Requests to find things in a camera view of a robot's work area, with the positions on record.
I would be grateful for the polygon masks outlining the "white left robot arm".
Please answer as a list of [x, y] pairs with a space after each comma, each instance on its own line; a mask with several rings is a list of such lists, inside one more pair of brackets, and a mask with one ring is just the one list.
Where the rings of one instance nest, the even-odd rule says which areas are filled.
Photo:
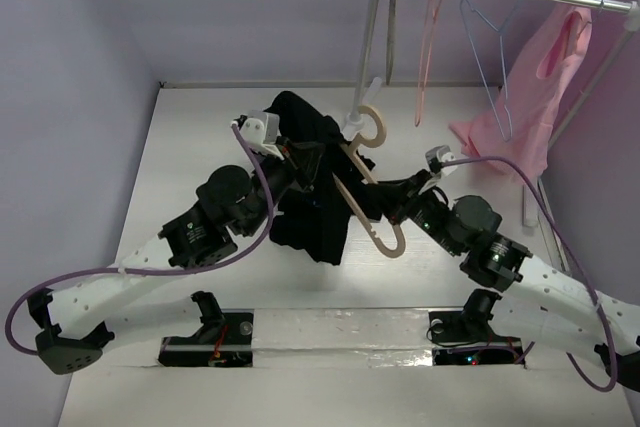
[[210, 291], [179, 301], [141, 304], [152, 292], [189, 276], [230, 266], [269, 235], [275, 206], [289, 190], [312, 187], [324, 154], [317, 142], [246, 142], [254, 166], [215, 170], [196, 190], [192, 207], [119, 264], [68, 275], [64, 289], [40, 287], [27, 298], [39, 327], [36, 355], [56, 375], [85, 369], [106, 352], [162, 336], [219, 347], [233, 319]]

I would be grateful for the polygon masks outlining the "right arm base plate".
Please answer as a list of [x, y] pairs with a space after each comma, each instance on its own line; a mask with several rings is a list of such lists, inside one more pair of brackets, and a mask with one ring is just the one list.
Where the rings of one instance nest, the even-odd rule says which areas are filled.
[[425, 337], [438, 367], [525, 364], [526, 346], [519, 338], [501, 337], [460, 309], [431, 311]]

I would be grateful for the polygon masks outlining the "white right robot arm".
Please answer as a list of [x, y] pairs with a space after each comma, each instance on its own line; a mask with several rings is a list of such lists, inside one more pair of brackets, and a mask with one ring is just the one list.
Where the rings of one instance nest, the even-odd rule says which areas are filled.
[[639, 308], [555, 269], [503, 236], [502, 221], [482, 197], [448, 202], [426, 170], [368, 186], [393, 225], [406, 220], [453, 257], [477, 284], [460, 315], [470, 338], [520, 337], [580, 357], [633, 391], [639, 388]]

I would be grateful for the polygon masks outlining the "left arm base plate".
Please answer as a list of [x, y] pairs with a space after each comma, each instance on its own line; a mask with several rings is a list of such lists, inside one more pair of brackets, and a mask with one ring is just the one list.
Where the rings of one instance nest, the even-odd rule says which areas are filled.
[[181, 368], [245, 368], [253, 366], [253, 310], [226, 310], [226, 323], [216, 337], [198, 340], [196, 337], [166, 337], [163, 339], [158, 363], [164, 367]]

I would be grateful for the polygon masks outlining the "black t shirt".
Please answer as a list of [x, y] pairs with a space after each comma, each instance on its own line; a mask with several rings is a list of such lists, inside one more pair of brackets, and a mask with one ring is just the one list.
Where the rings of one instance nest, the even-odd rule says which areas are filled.
[[364, 177], [342, 150], [347, 144], [336, 121], [320, 113], [291, 91], [280, 92], [267, 112], [280, 117], [279, 130], [292, 142], [325, 145], [321, 169], [312, 192], [287, 191], [278, 202], [279, 214], [270, 229], [270, 240], [303, 250], [316, 262], [338, 265], [353, 211], [335, 181], [349, 190], [368, 219], [379, 221], [382, 213], [371, 201]]

